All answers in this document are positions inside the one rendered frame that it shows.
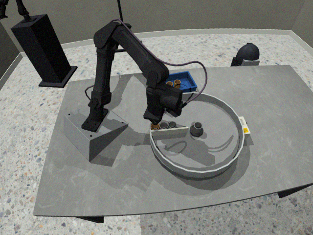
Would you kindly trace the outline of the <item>blue plastic tray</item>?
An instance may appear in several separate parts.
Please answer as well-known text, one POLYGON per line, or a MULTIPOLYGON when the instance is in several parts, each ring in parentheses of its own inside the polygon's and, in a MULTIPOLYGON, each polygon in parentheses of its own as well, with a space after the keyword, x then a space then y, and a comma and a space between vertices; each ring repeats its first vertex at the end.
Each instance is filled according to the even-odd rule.
POLYGON ((191 93, 193 91, 196 91, 197 85, 195 81, 193 80, 189 71, 169 74, 169 77, 166 79, 165 83, 171 81, 173 82, 173 87, 174 87, 175 80, 180 80, 179 89, 182 90, 183 93, 191 93))

